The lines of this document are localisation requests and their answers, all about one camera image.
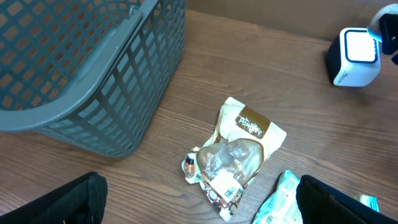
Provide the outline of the teal tissue pack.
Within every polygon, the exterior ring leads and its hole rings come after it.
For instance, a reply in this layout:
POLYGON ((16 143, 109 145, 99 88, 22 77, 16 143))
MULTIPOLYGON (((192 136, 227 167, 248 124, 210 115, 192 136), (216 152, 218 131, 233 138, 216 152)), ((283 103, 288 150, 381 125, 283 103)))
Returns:
POLYGON ((363 205, 365 205, 365 206, 367 206, 367 207, 369 207, 369 208, 371 208, 371 209, 373 209, 373 210, 375 210, 377 212, 380 212, 379 205, 378 205, 376 197, 370 196, 370 195, 361 194, 361 195, 355 195, 353 198, 355 200, 361 202, 363 205))

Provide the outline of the brown labelled food package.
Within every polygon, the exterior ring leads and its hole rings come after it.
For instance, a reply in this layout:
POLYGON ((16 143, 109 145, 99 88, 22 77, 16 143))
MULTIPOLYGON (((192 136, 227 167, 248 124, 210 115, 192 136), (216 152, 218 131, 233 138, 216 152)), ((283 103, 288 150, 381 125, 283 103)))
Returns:
POLYGON ((287 133, 265 116, 229 97, 211 137, 182 161, 185 180, 198 184, 218 215, 229 221, 262 163, 287 133))

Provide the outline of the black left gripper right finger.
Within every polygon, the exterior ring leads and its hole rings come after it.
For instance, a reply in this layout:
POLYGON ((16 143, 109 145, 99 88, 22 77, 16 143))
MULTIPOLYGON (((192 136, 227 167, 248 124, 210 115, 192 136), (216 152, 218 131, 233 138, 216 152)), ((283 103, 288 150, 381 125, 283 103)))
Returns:
POLYGON ((296 201, 303 224, 397 224, 311 175, 301 177, 296 201))

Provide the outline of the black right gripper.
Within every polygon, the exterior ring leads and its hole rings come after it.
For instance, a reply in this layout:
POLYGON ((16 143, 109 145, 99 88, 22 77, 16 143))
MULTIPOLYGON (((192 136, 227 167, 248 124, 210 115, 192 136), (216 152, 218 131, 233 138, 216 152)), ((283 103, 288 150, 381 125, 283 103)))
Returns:
POLYGON ((397 51, 397 14, 385 14, 379 19, 382 52, 392 55, 397 51))

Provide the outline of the white green snack package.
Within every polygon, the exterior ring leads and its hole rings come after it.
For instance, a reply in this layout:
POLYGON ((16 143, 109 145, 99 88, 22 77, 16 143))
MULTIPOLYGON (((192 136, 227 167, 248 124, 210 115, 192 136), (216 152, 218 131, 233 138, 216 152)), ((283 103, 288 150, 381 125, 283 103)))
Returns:
POLYGON ((261 205, 253 224, 302 224, 302 214, 296 201, 300 179, 290 170, 279 177, 276 190, 261 205))

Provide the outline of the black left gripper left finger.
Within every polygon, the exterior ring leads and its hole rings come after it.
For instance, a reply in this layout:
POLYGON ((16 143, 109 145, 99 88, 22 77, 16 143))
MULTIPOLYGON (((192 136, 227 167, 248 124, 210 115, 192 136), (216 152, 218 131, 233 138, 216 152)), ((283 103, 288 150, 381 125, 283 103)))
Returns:
POLYGON ((1 215, 1 223, 101 223, 107 194, 106 178, 96 172, 89 172, 1 215))

